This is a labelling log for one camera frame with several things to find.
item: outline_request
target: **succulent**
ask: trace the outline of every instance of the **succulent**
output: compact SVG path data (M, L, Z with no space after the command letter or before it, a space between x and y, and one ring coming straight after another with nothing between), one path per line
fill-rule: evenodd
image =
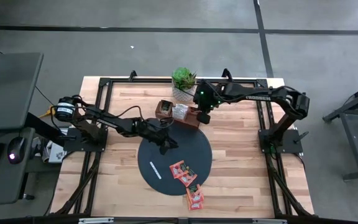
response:
M173 84L179 90L189 90L196 83L196 73L191 73L188 68L177 68L172 72Z

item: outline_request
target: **white pot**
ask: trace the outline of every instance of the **white pot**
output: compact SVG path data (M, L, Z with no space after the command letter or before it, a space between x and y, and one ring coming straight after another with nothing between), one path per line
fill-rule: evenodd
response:
M177 101L189 102L193 100L193 96L196 92L196 87L197 86L195 85L188 90L179 90L175 87L172 80L172 95L173 97L175 97L175 99L177 99Z

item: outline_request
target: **white label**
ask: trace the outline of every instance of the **white label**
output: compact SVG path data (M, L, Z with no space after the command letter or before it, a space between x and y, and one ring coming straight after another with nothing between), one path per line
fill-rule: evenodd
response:
M67 113L70 113L70 114L73 114L73 110L70 110L68 108L57 108L57 111L63 111L63 112L67 112Z
M58 103L57 105L58 106L72 106L72 107L74 107L74 105L71 105L69 103Z
M154 170L155 174L157 175L157 177L161 180L161 176L160 176L160 174L158 173L157 169L155 168L153 162L150 162L150 165L153 167L153 170Z
M107 126L110 126L110 127L112 127L112 128L116 128L116 127L117 127L117 125L114 125L114 124L109 123L109 122L105 122L105 121L103 121L103 120L101 120L101 119L99 119L98 121L99 121L100 123L105 124L105 125L107 125Z

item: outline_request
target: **gray desk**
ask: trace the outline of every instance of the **gray desk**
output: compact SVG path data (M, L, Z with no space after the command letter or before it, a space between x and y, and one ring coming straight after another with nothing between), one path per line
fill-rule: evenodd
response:
M20 136L26 139L25 156L21 163L10 164L7 159L7 145L12 138L19 135L19 131L12 131L0 137L0 143L4 143L4 149L0 151L0 204L14 203L21 196L21 188L25 175L25 168L30 155L31 143L34 138L33 128L24 128Z
M42 59L41 53L0 55L0 130L24 126Z

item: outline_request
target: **metal bracket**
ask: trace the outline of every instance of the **metal bracket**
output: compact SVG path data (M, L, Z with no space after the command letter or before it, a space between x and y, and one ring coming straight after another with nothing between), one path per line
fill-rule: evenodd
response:
M109 82L110 82L110 78L100 78L99 79L99 87L103 87Z
M130 82L132 82L133 79L134 79L134 77L136 77L136 76L137 76L136 71L133 70L133 71L131 72L131 75L129 75L128 80L129 80Z
M267 218L255 218L252 220L255 224L287 224L286 220L273 220Z
M225 68L223 70L223 73L222 73L222 77L223 78L226 78L229 80L229 82L233 82L233 77L231 77L231 73L229 72L229 70L227 68Z
M301 153L303 152L302 143L299 141L299 132L295 129L289 129L284 132L283 145L272 149L269 141L269 130L259 130L259 144L263 153Z
M99 144L83 142L81 131L76 128L69 128L66 137L72 137L72 140L65 141L63 150L68 152L103 152L106 147L107 135L107 130L101 131Z
M178 218L178 224L190 224L189 219L185 217Z
M114 223L114 217L103 218L80 218L78 224L92 224L92 223Z
M268 88L266 78L258 78L256 82L259 84L259 87Z

